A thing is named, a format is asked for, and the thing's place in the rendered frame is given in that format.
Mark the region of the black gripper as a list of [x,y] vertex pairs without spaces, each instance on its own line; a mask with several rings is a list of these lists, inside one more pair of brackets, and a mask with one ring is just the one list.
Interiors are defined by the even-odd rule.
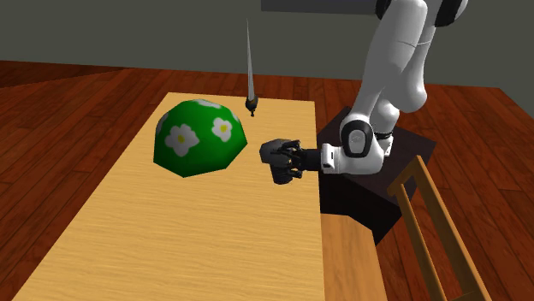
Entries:
[[[320,171],[322,168],[321,151],[319,149],[302,150],[299,140],[273,139],[261,145],[259,155],[262,163],[271,165],[272,179],[277,185],[285,185],[294,178],[300,179],[301,170]],[[292,161],[299,157],[300,169],[290,168]]]

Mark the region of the green ball with white flowers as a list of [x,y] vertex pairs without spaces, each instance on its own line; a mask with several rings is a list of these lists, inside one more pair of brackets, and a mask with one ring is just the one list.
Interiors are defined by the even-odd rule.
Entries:
[[231,109],[202,98],[186,100],[159,119],[153,162],[186,178],[227,168],[246,146]]

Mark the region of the dark robot stand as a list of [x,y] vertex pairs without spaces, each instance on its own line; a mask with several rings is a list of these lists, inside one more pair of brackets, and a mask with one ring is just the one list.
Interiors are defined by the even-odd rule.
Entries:
[[372,231],[375,244],[401,218],[397,200],[387,194],[387,188],[415,156],[427,163],[436,147],[435,141],[401,127],[394,129],[393,136],[392,151],[379,173],[318,176],[321,212],[353,218]]

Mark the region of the light wooden table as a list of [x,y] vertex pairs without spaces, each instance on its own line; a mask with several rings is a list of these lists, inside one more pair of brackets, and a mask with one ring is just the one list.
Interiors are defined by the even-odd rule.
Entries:
[[316,144],[311,101],[215,97],[246,148],[224,170],[182,178],[153,162],[169,93],[13,301],[387,301],[371,232],[324,215],[318,180],[279,186],[262,143]]

